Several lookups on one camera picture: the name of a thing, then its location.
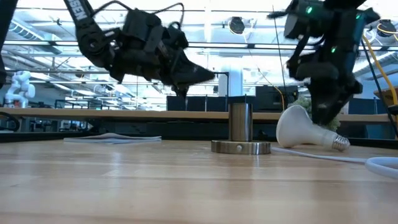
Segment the green led light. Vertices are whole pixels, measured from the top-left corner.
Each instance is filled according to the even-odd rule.
[[[306,10],[305,12],[306,12],[307,14],[311,13],[311,12],[312,12],[312,7],[311,7],[311,6],[307,7],[307,10]]]

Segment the bulb screw base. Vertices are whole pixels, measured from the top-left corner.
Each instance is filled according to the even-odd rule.
[[[335,140],[333,141],[333,144],[331,145],[332,149],[337,149],[340,152],[345,151],[348,149],[350,146],[349,140],[347,138],[344,138],[343,136],[337,135]]]

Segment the black cable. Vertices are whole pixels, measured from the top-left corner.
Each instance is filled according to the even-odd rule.
[[[6,121],[13,121],[15,123],[15,127],[13,128],[7,128],[7,127],[1,127],[0,126],[0,131],[18,131],[19,127],[21,126],[19,120],[15,118],[13,115],[5,112],[0,112],[0,116],[4,116],[7,118]]]
[[[124,7],[125,9],[127,9],[128,11],[132,10],[129,6],[125,5],[122,2],[119,1],[110,1],[107,2],[105,4],[103,4],[101,7],[97,8],[96,10],[94,10],[93,13],[91,13],[91,17],[94,17],[95,15],[97,15],[97,13],[101,12],[102,10],[104,10],[106,7],[112,5],[112,4],[119,4],[120,6]]]
[[[274,18],[274,24],[275,24],[276,41],[277,41],[278,46],[279,46],[278,30],[277,30],[277,26],[276,26],[276,18]],[[280,47],[278,47],[278,51],[279,51],[280,67],[282,69],[282,79],[284,81],[284,91],[285,91],[285,96],[286,96],[287,91],[286,91],[286,83],[285,83],[284,63],[282,61],[282,53],[280,52]],[[285,97],[285,102],[286,102],[285,105],[289,105],[289,99],[287,97]]]
[[[362,45],[362,47],[364,49],[366,60],[368,60],[368,63],[369,63],[369,66],[370,66],[370,69],[371,69],[371,72],[372,72],[373,79],[376,82],[377,90],[378,90],[378,92],[380,94],[380,100],[382,101],[383,106],[384,106],[384,108],[387,111],[388,119],[390,120],[390,123],[392,125],[392,128],[394,129],[394,132],[395,132],[396,136],[398,137],[397,126],[396,126],[396,124],[394,122],[394,119],[392,119],[392,115],[391,115],[390,111],[388,110],[387,103],[384,100],[384,96],[383,96],[383,92],[381,91],[381,88],[380,88],[379,80],[377,80],[376,74],[374,73],[373,65],[372,65],[371,59],[369,57],[368,51],[366,50],[365,43],[363,42],[363,40],[361,40],[361,45]]]
[[[165,12],[165,11],[175,7],[175,6],[181,6],[181,8],[182,8],[182,14],[181,14],[181,18],[180,18],[180,26],[182,26],[182,23],[183,23],[183,20],[184,20],[184,14],[185,14],[185,7],[184,7],[184,4],[182,4],[180,2],[179,3],[175,3],[174,5],[166,7],[164,9],[159,9],[158,11],[153,12],[153,14],[158,14],[160,12]]]

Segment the metal cylinder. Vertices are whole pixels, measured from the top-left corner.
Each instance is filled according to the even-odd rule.
[[[252,141],[253,139],[252,104],[231,103],[229,105],[229,140]]]

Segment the ceiling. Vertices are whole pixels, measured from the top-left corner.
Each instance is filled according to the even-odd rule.
[[[91,0],[90,4],[96,9],[106,2],[108,1]],[[134,4],[127,0],[121,2],[146,11],[155,11],[176,3],[164,0],[157,2],[154,7],[150,1],[134,1]],[[273,85],[281,85],[283,82],[288,85],[295,83],[289,79],[286,69],[281,69],[281,63],[284,64],[293,54],[297,41],[284,38],[285,18],[275,21],[266,19],[268,13],[283,10],[290,1],[246,0],[234,4],[221,0],[180,2],[185,5],[182,29],[191,43],[191,47],[186,50],[191,61],[219,71],[228,63],[229,58],[241,58],[239,63],[243,70],[244,92],[248,95],[255,94],[255,86],[266,85],[268,82]],[[387,0],[368,0],[361,8],[373,7],[382,19],[391,19],[393,24],[398,25],[398,16],[394,8],[389,7],[390,4],[391,1]],[[176,7],[158,16],[167,26],[180,19],[180,10]],[[125,15],[126,10],[113,4],[100,12],[95,19],[102,29],[110,29],[123,26]],[[243,18],[246,26],[244,35],[234,35],[228,29],[228,22],[234,16]],[[93,101],[95,98],[100,99],[95,102],[107,104],[115,110],[165,110],[165,97],[174,94],[170,87],[132,75],[126,75],[123,84],[118,85],[106,70],[94,67],[89,60],[81,56],[74,33],[75,26],[64,1],[19,0],[7,35],[7,45],[2,51],[7,68],[34,70],[32,74],[36,88],[49,88],[51,85],[64,91],[68,97],[84,96]],[[374,30],[366,35],[374,49],[380,50],[376,52],[379,57],[385,54],[396,57],[396,53],[391,52],[396,51],[394,47],[398,47],[398,41],[394,36],[380,37]],[[30,40],[38,39],[43,40],[40,46],[29,45]],[[44,45],[50,40],[69,42],[63,42],[63,45],[56,47]],[[246,43],[256,44],[256,48],[249,51],[245,49]],[[369,75],[364,60],[364,54],[361,52],[354,68],[358,77]],[[386,60],[388,64],[397,62],[398,59],[388,62]],[[51,81],[53,84],[40,84],[44,81]],[[214,86],[217,85],[218,78],[191,87],[188,95],[217,95],[214,91]]]

